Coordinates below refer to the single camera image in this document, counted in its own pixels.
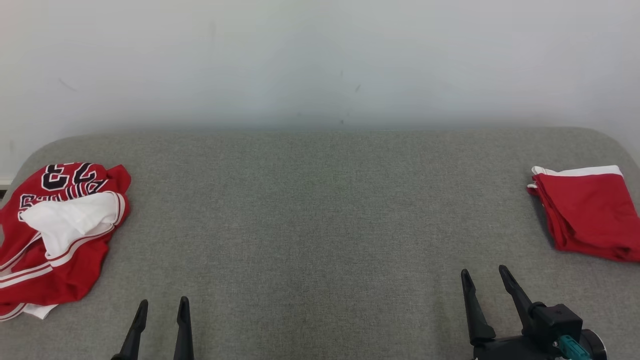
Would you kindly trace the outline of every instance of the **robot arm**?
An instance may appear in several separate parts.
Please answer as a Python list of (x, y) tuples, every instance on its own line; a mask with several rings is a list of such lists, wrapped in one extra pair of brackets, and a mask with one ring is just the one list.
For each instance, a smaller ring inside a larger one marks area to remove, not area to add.
[(522, 335), (495, 339), (493, 327), (486, 323), (476, 297), (476, 287), (467, 269), (462, 270), (462, 291), (467, 310), (469, 340), (476, 360), (606, 360), (600, 338), (582, 329), (582, 319), (564, 304), (547, 307), (531, 302), (506, 266), (500, 265), (504, 288), (522, 322)]
[[(115, 354), (111, 360), (138, 360), (138, 350), (140, 349), (140, 336), (147, 324), (147, 310), (149, 304), (146, 300), (140, 302), (136, 316), (129, 328), (127, 337), (124, 339), (120, 352)], [(189, 299), (182, 297), (178, 307), (178, 339), (175, 342), (175, 352), (173, 360), (194, 360), (193, 359), (193, 337), (191, 335), (191, 311), (189, 309)]]

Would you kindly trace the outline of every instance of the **folded clothes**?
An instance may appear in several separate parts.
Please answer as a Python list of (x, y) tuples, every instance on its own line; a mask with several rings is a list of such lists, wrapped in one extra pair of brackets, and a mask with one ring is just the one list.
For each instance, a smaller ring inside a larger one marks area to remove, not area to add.
[(527, 191), (544, 205), (558, 250), (640, 261), (640, 218), (617, 166), (531, 170)]

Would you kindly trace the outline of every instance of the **gray cushion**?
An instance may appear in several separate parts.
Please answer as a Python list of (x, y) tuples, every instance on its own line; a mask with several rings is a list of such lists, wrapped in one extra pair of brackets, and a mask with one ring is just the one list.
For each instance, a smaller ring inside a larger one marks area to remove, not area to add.
[(499, 264), (610, 359), (640, 353), (640, 267), (554, 250), (525, 190), (533, 165), (617, 164), (637, 204), (640, 169), (595, 131), (81, 136), (15, 183), (72, 161), (125, 165), (132, 213), (87, 297), (0, 324), (2, 359), (110, 359), (142, 299), (140, 359), (169, 359), (181, 295), (197, 359), (469, 359), (463, 268), (498, 336), (521, 329)]

